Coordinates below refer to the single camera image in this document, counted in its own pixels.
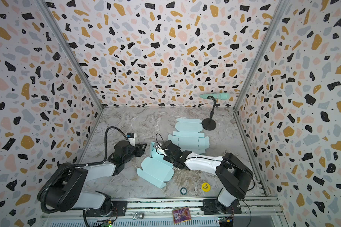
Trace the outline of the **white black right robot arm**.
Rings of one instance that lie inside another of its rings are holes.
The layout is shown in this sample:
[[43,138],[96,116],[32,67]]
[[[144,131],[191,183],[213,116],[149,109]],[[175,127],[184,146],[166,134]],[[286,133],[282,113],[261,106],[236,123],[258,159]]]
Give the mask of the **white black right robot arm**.
[[155,144],[155,150],[163,155],[163,160],[173,167],[186,170],[203,171],[217,176],[223,185],[215,201],[204,200],[205,214],[229,214],[237,200],[243,200],[251,181],[252,171],[234,154],[211,157],[200,155],[189,150],[181,151],[180,147],[168,140],[164,144]]

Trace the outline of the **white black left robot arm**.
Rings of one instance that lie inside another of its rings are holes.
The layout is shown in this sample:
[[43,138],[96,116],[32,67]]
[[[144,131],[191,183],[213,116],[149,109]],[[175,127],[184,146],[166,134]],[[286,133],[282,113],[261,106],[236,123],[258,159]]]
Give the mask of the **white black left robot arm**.
[[99,191],[87,192],[83,189],[84,184],[118,175],[132,158],[141,157],[146,147],[145,143],[132,145],[129,141],[120,141],[106,161],[60,165],[37,195],[42,212],[50,214],[86,209],[108,216],[114,211],[111,196]]

